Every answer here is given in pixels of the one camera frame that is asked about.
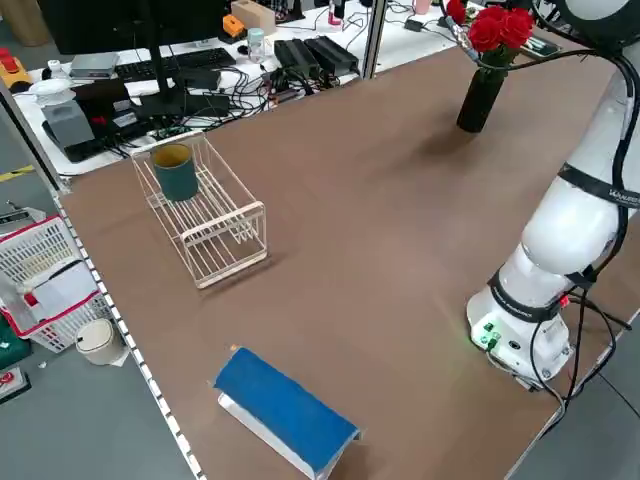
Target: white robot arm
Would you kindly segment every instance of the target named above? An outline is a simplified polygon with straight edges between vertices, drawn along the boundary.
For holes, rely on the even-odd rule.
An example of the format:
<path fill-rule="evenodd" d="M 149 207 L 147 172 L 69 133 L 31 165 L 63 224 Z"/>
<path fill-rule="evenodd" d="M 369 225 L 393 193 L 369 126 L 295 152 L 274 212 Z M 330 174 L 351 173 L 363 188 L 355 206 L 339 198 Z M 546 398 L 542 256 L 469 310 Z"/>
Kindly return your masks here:
<path fill-rule="evenodd" d="M 555 3 L 589 46 L 617 50 L 629 61 L 627 65 L 640 70 L 640 0 Z M 623 42 L 628 44 L 624 49 Z M 576 283 L 585 286 L 580 285 L 586 280 L 580 274 L 611 248 L 621 223 L 626 231 L 626 216 L 640 208 L 640 195 L 634 193 L 640 192 L 637 135 L 628 148 L 622 175 L 612 174 L 621 132 L 628 130 L 631 118 L 635 92 L 631 88 L 630 98 L 629 89 L 617 72 L 580 145 L 551 184 L 515 252 L 467 304 L 473 342 L 521 379 L 531 380 L 531 386 L 541 386 L 536 379 L 542 379 L 544 386 L 573 353 L 560 315 L 562 299 Z"/>

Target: keyboard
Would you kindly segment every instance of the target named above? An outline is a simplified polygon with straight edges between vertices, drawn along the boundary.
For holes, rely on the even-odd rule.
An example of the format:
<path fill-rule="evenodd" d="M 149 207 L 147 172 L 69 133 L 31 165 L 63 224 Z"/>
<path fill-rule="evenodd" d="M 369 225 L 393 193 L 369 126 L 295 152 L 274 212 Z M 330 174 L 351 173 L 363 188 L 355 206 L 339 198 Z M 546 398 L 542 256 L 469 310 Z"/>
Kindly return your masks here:
<path fill-rule="evenodd" d="M 180 55 L 162 58 L 162 66 L 167 77 L 172 77 L 177 74 L 180 71 L 180 67 L 221 68 L 235 64 L 235 59 L 224 48 L 181 53 Z M 151 60 L 117 65 L 116 73 L 125 83 L 155 80 L 156 78 Z"/>

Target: dish rack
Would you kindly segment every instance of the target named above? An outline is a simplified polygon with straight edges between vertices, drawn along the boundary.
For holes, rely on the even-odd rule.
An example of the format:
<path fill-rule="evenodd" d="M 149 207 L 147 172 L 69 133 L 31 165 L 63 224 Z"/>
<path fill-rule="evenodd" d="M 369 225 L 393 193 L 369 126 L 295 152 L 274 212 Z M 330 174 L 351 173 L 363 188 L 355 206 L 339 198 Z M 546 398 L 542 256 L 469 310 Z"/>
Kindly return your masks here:
<path fill-rule="evenodd" d="M 191 149 L 198 193 L 167 200 L 156 179 L 153 150 L 179 143 Z M 197 288 L 219 282 L 267 256 L 264 204 L 244 186 L 204 133 L 189 132 L 132 152 L 145 199 Z"/>
<path fill-rule="evenodd" d="M 0 312 L 18 337 L 57 353 L 74 344 L 75 334 L 83 325 L 98 318 L 111 318 L 97 285 L 87 298 L 54 317 L 38 319 L 29 309 L 25 293 L 81 258 L 59 216 L 48 217 L 0 239 Z"/>

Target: table surface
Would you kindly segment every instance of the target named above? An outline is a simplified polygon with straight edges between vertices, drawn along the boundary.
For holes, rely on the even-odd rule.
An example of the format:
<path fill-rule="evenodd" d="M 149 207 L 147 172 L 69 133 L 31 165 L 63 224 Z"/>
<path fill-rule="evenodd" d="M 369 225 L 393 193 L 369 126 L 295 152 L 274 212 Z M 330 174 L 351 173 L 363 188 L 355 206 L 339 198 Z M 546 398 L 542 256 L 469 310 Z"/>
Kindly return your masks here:
<path fill-rule="evenodd" d="M 353 21 L 365 21 L 366 20 L 366 8 L 363 7 L 360 2 L 352 1 L 346 4 L 346 17 L 356 14 Z M 306 19 L 291 22 L 286 25 L 278 27 L 276 33 L 268 36 L 267 38 L 274 42 L 275 40 L 287 40 L 292 38 L 310 38 L 318 35 L 328 35 L 336 43 L 346 47 L 351 40 L 354 39 L 356 34 L 361 30 L 357 25 L 350 25 L 343 31 L 342 27 L 334 27 L 327 23 L 327 8 L 317 8 L 305 12 Z M 409 13 L 394 13 L 389 10 L 387 12 L 387 20 L 389 22 L 404 21 L 408 17 Z M 436 20 L 440 16 L 439 8 L 432 7 L 431 11 L 427 15 L 415 16 L 416 20 L 427 22 Z M 315 31 L 304 30 L 304 28 L 312 28 L 316 25 Z M 439 31 L 441 34 L 446 33 L 446 29 L 440 29 L 433 24 L 430 24 L 429 28 Z M 367 31 L 365 30 L 360 34 L 353 43 L 349 46 L 349 50 L 362 60 L 364 55 L 364 49 L 366 45 Z M 184 43 L 174 45 L 173 51 L 175 54 L 193 52 L 197 50 L 204 50 L 207 48 L 225 48 L 234 58 L 237 60 L 236 67 L 249 74 L 250 78 L 257 78 L 261 75 L 260 67 L 252 63 L 247 57 L 243 57 L 237 52 L 237 46 L 229 46 L 217 39 L 210 40 L 210 45 L 206 47 L 198 47 L 195 43 Z M 421 32 L 415 33 L 409 30 L 405 30 L 398 23 L 386 23 L 384 28 L 383 44 L 379 55 L 379 71 L 383 71 L 389 68 L 393 68 L 397 65 L 407 63 L 423 56 L 431 55 L 438 51 L 450 48 L 453 46 L 452 42 L 449 42 L 444 37 L 437 33 Z M 171 52 L 169 47 L 161 48 L 163 56 L 170 56 Z M 135 63 L 142 60 L 148 60 L 150 58 L 149 51 L 147 49 L 126 50 L 119 52 L 119 63 Z M 269 71 L 275 70 L 280 66 L 275 57 L 269 57 L 263 62 L 265 68 Z M 34 79 L 39 78 L 41 70 L 30 72 Z M 343 83 L 357 78 L 356 75 L 346 75 L 341 78 Z M 229 72 L 223 72 L 221 77 L 220 87 L 230 88 L 235 85 L 238 78 L 237 75 Z M 127 85 L 132 97 L 140 95 L 141 90 L 147 90 L 148 93 L 157 91 L 157 83 L 152 82 L 136 82 L 136 84 Z M 59 175 L 75 176 L 81 175 L 97 168 L 104 167 L 111 163 L 118 162 L 121 157 L 115 155 L 112 152 L 104 152 L 99 155 L 93 156 L 83 162 L 72 163 L 62 153 L 62 151 L 49 139 L 44 129 L 42 128 L 42 122 L 44 121 L 44 115 L 40 110 L 40 107 L 35 103 L 35 97 L 32 95 L 18 95 L 15 97 L 16 103 L 20 107 L 27 122 L 36 134 L 36 138 L 42 143 L 45 152 L 51 159 L 51 163 L 58 172 Z M 150 138 L 143 138 L 135 141 L 134 143 L 142 146 L 151 143 Z"/>
<path fill-rule="evenodd" d="M 464 309 L 517 244 L 611 69 L 569 59 L 512 73 L 476 137 L 455 127 L 472 74 L 450 50 L 208 134 L 265 203 L 270 256 L 206 290 L 129 162 L 63 198 L 207 475 L 303 478 L 218 406 L 209 382 L 232 344 L 364 431 L 335 480 L 502 478 L 555 411 L 488 365 Z M 624 318 L 640 294 L 634 237 L 595 292 Z M 585 330 L 583 368 L 608 339 L 591 316 Z"/>

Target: black vase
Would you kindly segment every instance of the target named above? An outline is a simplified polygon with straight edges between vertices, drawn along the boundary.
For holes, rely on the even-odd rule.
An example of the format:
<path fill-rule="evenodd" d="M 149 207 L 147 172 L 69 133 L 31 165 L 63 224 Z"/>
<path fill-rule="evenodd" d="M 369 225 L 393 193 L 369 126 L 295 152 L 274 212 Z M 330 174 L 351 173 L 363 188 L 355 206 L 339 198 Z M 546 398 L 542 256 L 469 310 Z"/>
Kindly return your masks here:
<path fill-rule="evenodd" d="M 503 72 L 476 70 L 456 122 L 462 130 L 469 133 L 482 131 L 505 78 Z"/>

